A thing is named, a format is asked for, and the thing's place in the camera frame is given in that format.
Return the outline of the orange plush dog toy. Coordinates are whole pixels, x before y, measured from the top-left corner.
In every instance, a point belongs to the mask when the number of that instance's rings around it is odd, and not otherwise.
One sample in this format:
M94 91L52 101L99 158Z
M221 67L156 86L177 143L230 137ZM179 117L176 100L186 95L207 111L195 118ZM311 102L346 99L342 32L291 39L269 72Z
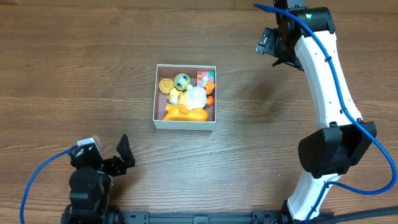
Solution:
M166 115L164 121L193 121L193 122L207 122L209 114L203 108L195 108L193 110L187 109L184 105L166 106Z

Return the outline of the multicoloured puzzle cube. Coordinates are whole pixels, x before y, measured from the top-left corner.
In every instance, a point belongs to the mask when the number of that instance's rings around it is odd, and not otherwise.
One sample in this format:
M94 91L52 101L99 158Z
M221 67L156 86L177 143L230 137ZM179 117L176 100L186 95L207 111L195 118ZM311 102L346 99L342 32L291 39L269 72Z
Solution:
M209 82L215 82L215 73L213 71L197 71L198 86L204 87Z

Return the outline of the white plush duck toy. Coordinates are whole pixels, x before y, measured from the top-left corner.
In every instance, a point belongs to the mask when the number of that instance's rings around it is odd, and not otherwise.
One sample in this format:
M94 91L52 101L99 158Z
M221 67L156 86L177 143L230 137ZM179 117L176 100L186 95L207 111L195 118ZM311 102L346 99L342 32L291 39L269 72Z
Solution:
M206 106L212 106L215 101L212 96L214 89L215 84L213 82L208 82L205 86L188 84L185 91L180 91L173 87L167 99L170 104L183 105L189 110L205 108Z

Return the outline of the white cardboard box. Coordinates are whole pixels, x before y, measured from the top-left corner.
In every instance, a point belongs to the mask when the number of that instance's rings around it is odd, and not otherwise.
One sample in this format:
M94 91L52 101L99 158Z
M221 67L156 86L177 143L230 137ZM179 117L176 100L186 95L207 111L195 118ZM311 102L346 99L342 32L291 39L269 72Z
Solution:
M159 90L159 82L164 78L169 78L174 81L174 78L179 73L186 73L191 78L191 85L197 85L197 71L213 71L215 73L215 89L212 96L214 103L212 106L206 106L205 111L209 114L207 122L193 122L193 121L164 121L166 115L166 106L170 104L166 94ZM155 91L154 91L154 106L152 120L157 129L185 129L185 130L201 130L212 131L216 124L216 67L205 65L167 65L158 64L155 74Z

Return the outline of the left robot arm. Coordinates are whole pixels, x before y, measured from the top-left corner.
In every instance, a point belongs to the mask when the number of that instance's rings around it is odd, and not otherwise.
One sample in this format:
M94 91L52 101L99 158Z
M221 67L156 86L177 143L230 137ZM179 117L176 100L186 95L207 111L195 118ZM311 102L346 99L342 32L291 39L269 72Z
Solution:
M70 204L62 213L62 224L125 224L117 205L109 206L113 178L135 166L128 136L123 134L116 151L119 156L103 159L97 136L76 142L68 155L76 171L70 176Z

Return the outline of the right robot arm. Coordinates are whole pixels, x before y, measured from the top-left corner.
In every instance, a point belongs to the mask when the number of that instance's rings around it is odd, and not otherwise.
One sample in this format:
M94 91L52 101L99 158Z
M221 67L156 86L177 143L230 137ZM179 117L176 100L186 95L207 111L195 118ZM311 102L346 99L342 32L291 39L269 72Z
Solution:
M316 131L298 144L303 172L284 202L279 223L321 221L320 207L332 186L355 166L376 137L376 125L365 122L346 84L337 52L336 28L326 7L305 1L274 1L258 8L276 16L256 52L275 57L306 75L315 108Z

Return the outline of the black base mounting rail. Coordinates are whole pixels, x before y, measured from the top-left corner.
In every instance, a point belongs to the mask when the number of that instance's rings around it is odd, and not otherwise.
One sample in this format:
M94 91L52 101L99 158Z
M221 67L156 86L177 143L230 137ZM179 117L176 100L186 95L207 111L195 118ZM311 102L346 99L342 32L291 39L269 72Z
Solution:
M123 212L128 224L266 224L304 223L289 220L278 210L254 210L252 212L192 212L150 213L148 211Z

